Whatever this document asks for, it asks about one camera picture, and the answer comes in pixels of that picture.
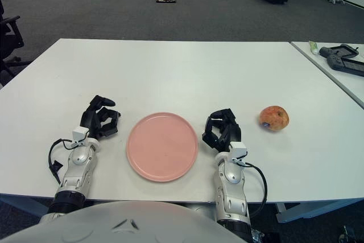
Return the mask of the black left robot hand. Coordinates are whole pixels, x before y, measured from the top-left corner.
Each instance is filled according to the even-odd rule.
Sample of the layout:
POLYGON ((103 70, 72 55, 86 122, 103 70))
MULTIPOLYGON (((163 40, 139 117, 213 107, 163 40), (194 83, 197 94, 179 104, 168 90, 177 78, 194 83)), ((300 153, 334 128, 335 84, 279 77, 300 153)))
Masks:
POLYGON ((114 107, 115 102, 96 95, 83 112, 80 126, 89 129, 89 138, 100 140, 118 132, 117 124, 121 114, 116 110, 108 109, 107 106, 114 107))

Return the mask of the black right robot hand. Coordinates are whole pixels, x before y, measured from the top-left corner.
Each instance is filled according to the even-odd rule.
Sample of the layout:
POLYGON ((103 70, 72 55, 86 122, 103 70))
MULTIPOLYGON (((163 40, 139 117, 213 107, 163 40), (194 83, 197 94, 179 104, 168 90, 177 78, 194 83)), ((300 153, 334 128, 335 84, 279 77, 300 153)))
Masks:
POLYGON ((241 141, 241 129, 231 109, 218 110, 207 118, 202 140, 218 152, 229 152, 230 142, 241 141))

